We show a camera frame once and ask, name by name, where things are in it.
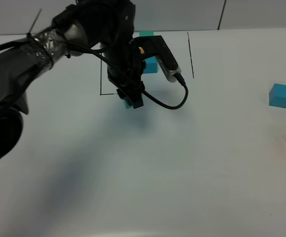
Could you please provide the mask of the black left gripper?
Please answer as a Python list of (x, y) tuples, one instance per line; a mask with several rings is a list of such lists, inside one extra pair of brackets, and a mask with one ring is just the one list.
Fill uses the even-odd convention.
[(131, 99), (133, 108), (137, 109), (143, 106), (141, 76), (144, 62), (139, 59), (141, 50), (133, 39), (130, 37), (107, 45), (104, 57), (108, 60), (108, 80), (116, 87), (118, 96), (122, 100)]

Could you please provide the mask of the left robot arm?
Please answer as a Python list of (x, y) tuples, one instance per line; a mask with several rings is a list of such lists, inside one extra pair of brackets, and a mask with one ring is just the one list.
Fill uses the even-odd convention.
[(143, 61), (132, 37), (135, 11), (129, 0), (78, 0), (41, 32), (0, 45), (0, 159), (22, 134), (27, 88), (64, 56), (99, 56), (119, 97), (134, 108), (143, 105)]

